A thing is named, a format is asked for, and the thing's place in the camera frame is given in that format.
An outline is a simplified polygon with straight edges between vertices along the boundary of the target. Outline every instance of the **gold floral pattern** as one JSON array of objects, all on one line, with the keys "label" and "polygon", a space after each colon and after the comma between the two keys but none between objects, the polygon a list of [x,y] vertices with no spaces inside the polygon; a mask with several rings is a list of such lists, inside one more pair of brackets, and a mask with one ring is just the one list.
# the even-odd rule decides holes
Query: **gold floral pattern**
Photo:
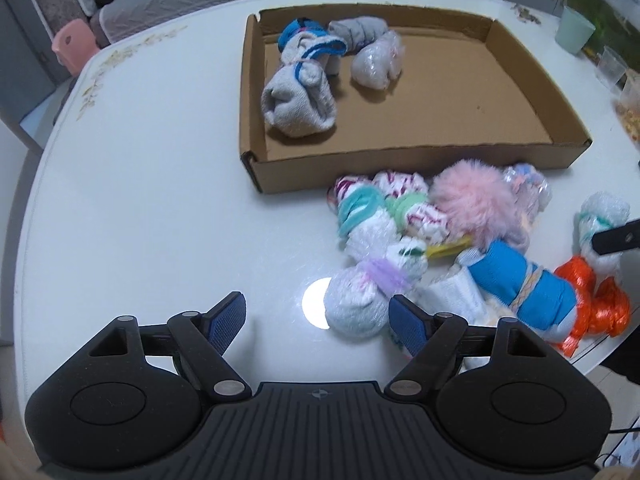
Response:
[{"label": "gold floral pattern", "polygon": [[159,34],[154,33],[150,36],[147,36],[140,43],[129,45],[123,49],[115,49],[107,59],[100,63],[98,70],[95,72],[92,78],[91,85],[84,92],[82,92],[82,106],[80,107],[80,111],[78,112],[76,121],[79,121],[89,108],[95,106],[95,100],[98,97],[98,92],[103,86],[102,80],[109,70],[111,70],[112,68],[116,68],[118,65],[122,64],[130,57],[133,57],[133,55],[137,53],[141,47],[155,45],[156,43],[160,43],[161,41],[167,40],[168,38],[175,38],[178,35],[178,32],[184,30],[185,28],[187,28],[187,25],[183,25],[180,28],[174,28],[169,32],[163,32]]}]

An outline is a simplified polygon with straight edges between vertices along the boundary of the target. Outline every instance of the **pink pom-pom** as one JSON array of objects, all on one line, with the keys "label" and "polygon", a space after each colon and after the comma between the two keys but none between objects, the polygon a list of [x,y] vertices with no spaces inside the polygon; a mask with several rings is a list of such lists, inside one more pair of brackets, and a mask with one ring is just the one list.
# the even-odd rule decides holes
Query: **pink pom-pom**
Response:
[{"label": "pink pom-pom", "polygon": [[460,160],[433,179],[429,197],[449,217],[454,237],[469,234],[489,247],[517,229],[516,201],[502,173],[479,160]]}]

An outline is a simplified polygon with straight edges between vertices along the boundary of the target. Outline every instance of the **crosshair logo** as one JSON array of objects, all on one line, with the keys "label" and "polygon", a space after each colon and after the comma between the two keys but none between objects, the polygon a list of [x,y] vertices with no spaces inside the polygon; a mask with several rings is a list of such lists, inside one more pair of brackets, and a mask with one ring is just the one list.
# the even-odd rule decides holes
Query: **crosshair logo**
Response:
[{"label": "crosshair logo", "polygon": [[310,393],[310,395],[313,395],[318,400],[322,400],[325,397],[330,396],[331,394],[327,390],[319,389],[319,390],[313,390]]}]

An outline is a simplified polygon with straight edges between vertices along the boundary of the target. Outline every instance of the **cardboard box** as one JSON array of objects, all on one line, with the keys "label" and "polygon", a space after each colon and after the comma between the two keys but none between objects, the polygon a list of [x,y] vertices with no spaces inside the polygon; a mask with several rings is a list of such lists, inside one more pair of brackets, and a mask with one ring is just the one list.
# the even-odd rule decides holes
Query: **cardboard box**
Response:
[{"label": "cardboard box", "polygon": [[[379,16],[402,35],[400,79],[388,92],[351,81],[353,56],[331,79],[336,126],[290,139],[265,126],[264,84],[278,69],[276,40],[301,16],[328,23]],[[329,187],[344,174],[439,173],[461,158],[567,168],[591,139],[558,87],[500,22],[451,10],[322,5],[264,10],[247,19],[240,91],[240,154],[264,193]]]}]

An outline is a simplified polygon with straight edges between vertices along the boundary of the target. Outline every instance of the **green plastic cup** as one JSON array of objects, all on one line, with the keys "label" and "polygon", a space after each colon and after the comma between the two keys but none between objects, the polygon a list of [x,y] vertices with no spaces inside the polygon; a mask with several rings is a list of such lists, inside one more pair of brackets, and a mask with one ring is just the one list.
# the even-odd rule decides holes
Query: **green plastic cup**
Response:
[{"label": "green plastic cup", "polygon": [[565,7],[556,34],[556,43],[569,54],[578,54],[596,30],[595,25],[575,10]]}]

